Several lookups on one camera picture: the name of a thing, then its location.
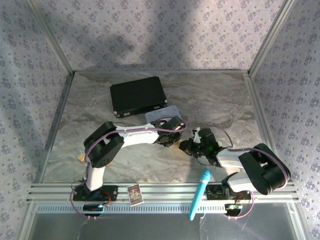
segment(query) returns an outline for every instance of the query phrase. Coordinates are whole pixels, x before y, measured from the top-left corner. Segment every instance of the marble surface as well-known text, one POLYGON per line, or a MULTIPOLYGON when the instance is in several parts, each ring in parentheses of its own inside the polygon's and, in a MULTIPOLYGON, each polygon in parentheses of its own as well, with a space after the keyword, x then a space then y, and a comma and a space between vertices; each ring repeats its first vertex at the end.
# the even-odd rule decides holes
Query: marble surface
MULTIPOLYGON (((188 130, 216 124, 231 136, 236 147, 261 142, 254 110, 241 73, 76 73, 49 156, 44 182, 72 182, 82 179, 85 164, 77 157, 84 153, 83 141, 101 124, 118 126, 147 123, 144 114, 116 118, 109 87, 112 84, 158 76, 168 106, 176 105, 188 130)), ((216 139, 228 145, 223 132, 212 129, 216 139)), ((139 144, 120 150, 105 169, 105 182, 198 182, 204 166, 176 146, 139 144)), ((238 169, 211 166, 212 181, 221 181, 238 169)))

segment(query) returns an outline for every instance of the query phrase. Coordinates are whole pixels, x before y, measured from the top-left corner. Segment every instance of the small card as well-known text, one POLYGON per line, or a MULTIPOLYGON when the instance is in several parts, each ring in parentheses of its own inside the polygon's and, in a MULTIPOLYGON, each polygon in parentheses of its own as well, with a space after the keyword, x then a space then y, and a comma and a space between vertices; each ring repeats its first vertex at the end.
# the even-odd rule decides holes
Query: small card
POLYGON ((78 160, 83 163, 83 162, 85 161, 85 156, 86 156, 86 155, 84 155, 84 154, 80 154, 80 155, 78 156, 78 160))
POLYGON ((131 207, 144 203, 139 184, 128 186, 127 188, 131 207))

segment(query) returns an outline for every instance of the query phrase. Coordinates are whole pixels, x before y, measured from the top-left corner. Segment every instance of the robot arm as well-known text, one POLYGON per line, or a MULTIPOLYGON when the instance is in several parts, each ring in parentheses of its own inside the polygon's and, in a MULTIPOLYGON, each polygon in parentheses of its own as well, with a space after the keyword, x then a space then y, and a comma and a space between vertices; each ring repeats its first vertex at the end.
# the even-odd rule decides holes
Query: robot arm
POLYGON ((136 145, 136 144, 160 144, 165 147, 171 146, 174 142, 181 138, 181 132, 164 132, 141 130, 130 132, 132 129, 167 129, 179 130, 184 127, 184 122, 176 117, 169 121, 154 121, 143 126, 114 126, 111 121, 105 122, 93 134, 91 134, 85 141, 84 147, 87 153, 90 146, 103 135, 115 130, 125 130, 123 133, 114 133, 107 137, 108 142, 104 140, 99 142, 89 153, 90 166, 88 169, 88 176, 86 187, 89 191, 95 191, 103 185, 103 176, 105 168, 109 165, 121 148, 136 145))
MULTIPOLYGON (((101 136, 115 130, 131 130, 141 128, 157 128, 167 130, 179 130, 185 127, 184 122, 177 116, 169 121, 155 121, 144 126, 121 127, 114 126, 108 121, 99 127, 91 136, 84 141, 85 152, 101 136)), ((273 190, 281 187, 286 182, 284 173, 269 157, 256 151, 263 151, 275 158, 291 177, 289 169, 280 159, 263 143, 256 145, 250 150, 230 151, 226 147, 219 146, 214 134, 209 128, 197 128, 193 131, 194 138, 182 141, 179 148, 187 155, 195 158, 205 157, 212 166, 222 168, 240 168, 244 172, 236 172, 222 181, 223 194, 226 197, 241 191, 255 191, 268 195, 273 190)), ((107 143, 99 142, 89 153, 90 166, 86 181, 87 189, 92 192, 103 185, 105 167, 112 162, 121 148, 136 144, 160 144, 165 147, 171 146, 181 138, 181 132, 164 132, 142 130, 138 132, 114 133, 107 137, 107 143)))
POLYGON ((235 172, 222 181, 222 191, 227 198, 241 191, 257 190, 268 195, 283 186, 291 177, 289 169, 264 143, 253 148, 232 151, 219 146, 209 128, 197 128, 193 133, 193 139, 189 138, 180 143, 179 148, 186 154, 195 158, 205 157, 216 167, 244 169, 244 172, 235 172), (270 155, 280 163, 287 176, 274 161, 262 153, 270 155))

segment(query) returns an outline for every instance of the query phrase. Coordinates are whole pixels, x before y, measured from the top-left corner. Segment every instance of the wallpaper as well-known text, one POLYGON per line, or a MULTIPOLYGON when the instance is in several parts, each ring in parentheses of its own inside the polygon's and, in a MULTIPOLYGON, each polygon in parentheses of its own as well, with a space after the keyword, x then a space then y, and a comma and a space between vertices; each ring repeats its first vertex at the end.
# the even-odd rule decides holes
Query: wallpaper
POLYGON ((297 2, 254 80, 311 233, 320 239, 320 2, 297 2))
POLYGON ((283 0, 38 0, 76 71, 248 69, 283 0))
POLYGON ((23 1, 0 1, 0 239, 11 240, 66 76, 23 1))

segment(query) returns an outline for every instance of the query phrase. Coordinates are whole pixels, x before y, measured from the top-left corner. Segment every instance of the yellow object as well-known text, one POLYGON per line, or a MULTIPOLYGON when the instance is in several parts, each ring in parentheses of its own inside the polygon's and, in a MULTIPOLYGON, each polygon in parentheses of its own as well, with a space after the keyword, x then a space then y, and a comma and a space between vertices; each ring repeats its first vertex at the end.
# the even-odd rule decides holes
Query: yellow object
POLYGON ((177 146, 177 148, 179 148, 179 146, 180 146, 180 141, 175 141, 175 142, 173 143, 173 145, 175 145, 175 146, 177 146))
POLYGON ((84 155, 84 154, 80 154, 80 155, 78 156, 78 160, 83 163, 83 162, 85 161, 85 156, 86 156, 86 155, 84 155))

